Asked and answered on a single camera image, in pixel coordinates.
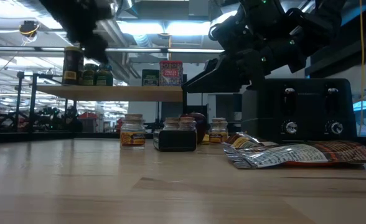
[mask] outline ceiling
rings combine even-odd
[[[65,33],[60,32],[62,28],[55,22],[46,11],[41,9],[41,5],[31,5],[23,0],[1,0],[0,1],[0,45],[18,46],[23,44],[23,39],[20,33],[16,32],[19,25],[24,20],[35,20],[41,23],[40,32],[34,42],[30,42],[28,46],[42,46],[42,47],[66,47],[71,45],[65,38]],[[234,10],[234,6],[219,8],[209,0],[190,0],[190,1],[155,1],[142,0],[135,1],[134,6],[121,13],[118,18],[119,21],[134,23],[158,23],[163,30],[167,30],[169,25],[173,22],[203,24],[212,19],[216,19],[223,13],[228,13]],[[282,0],[282,6],[285,10],[291,7],[306,8],[307,11],[312,10],[314,1],[306,0]],[[358,0],[348,0],[344,17],[350,14],[353,16],[353,11],[359,6]],[[95,32],[101,34],[112,47],[137,47],[139,40],[137,35],[131,35],[127,32],[123,33],[122,26],[118,25],[116,21],[100,22]],[[189,28],[179,28],[176,32],[184,32]],[[207,29],[201,30],[203,34],[199,35],[172,35],[171,41],[168,38],[161,38],[157,33],[147,34],[148,43],[150,47],[174,47],[183,49],[221,49],[221,46],[208,38]],[[135,67],[142,64],[154,64],[160,60],[181,60],[184,63],[204,63],[206,60],[215,58],[217,55],[212,54],[129,54],[127,57],[122,53],[109,54],[112,66],[115,68],[115,84],[125,85],[129,83],[129,79],[138,78]],[[0,71],[0,110],[11,111],[15,108],[16,97],[15,86],[18,83],[16,78],[16,70],[31,70],[33,72],[46,72],[51,68],[55,74],[60,74],[63,66],[62,54],[41,54],[41,53],[18,53],[15,52],[0,52],[0,66],[1,68],[10,60],[7,70]],[[23,93],[31,93],[30,80],[24,80]],[[41,85],[54,85],[51,82],[41,80]],[[63,108],[64,100],[57,99],[54,96],[39,93],[38,106],[57,106]],[[22,98],[22,109],[28,108],[28,96]],[[126,110],[127,103],[100,103],[109,111],[114,111],[117,108]],[[95,104],[93,102],[79,102],[78,108],[81,110],[94,110]]]

